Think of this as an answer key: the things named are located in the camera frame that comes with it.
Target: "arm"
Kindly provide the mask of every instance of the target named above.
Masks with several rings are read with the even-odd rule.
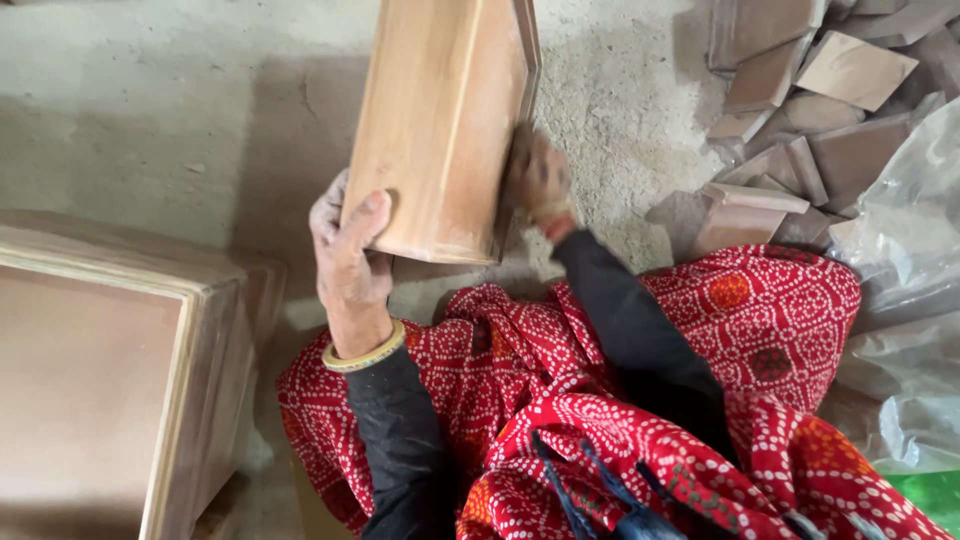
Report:
[[[362,538],[454,537],[454,475],[430,394],[387,311],[393,288],[383,254],[364,249],[390,221],[390,197],[371,194],[341,227],[347,171],[310,210],[317,293],[326,307],[329,369],[344,373],[366,444],[373,515]]]
[[[347,384],[373,480],[375,512],[361,538],[453,538],[449,453],[406,348],[347,374]]]
[[[631,403],[690,431],[736,465],[723,389],[636,276],[593,234],[577,230],[564,154],[544,134],[518,128],[507,183],[555,246],[553,259],[566,269]]]
[[[630,401],[690,431],[739,468],[723,389],[653,295],[589,231],[566,234],[553,258],[566,269]]]

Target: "green plastic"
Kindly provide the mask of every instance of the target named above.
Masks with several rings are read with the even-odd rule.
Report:
[[[960,537],[960,471],[886,478],[928,518]]]

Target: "stack of stone pieces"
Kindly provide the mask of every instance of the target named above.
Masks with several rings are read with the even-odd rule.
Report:
[[[960,0],[714,0],[708,67],[730,88],[707,140],[736,167],[648,220],[677,260],[765,242],[823,253],[913,129],[960,96],[958,38]]]

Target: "wrist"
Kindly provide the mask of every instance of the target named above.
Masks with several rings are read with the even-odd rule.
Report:
[[[553,245],[563,242],[577,230],[577,218],[573,211],[537,220],[537,227]]]
[[[385,343],[394,332],[386,305],[327,314],[337,357],[358,358]]]

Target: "gold bangle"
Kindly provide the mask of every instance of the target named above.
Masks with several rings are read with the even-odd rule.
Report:
[[[404,338],[407,333],[403,328],[403,323],[396,319],[392,320],[394,322],[394,333],[390,334],[390,338],[387,339],[383,345],[373,349],[373,351],[367,355],[344,360],[337,357],[333,343],[330,343],[326,346],[326,349],[324,349],[324,365],[331,371],[350,373],[351,371],[368,368],[387,356],[392,355],[405,343]]]

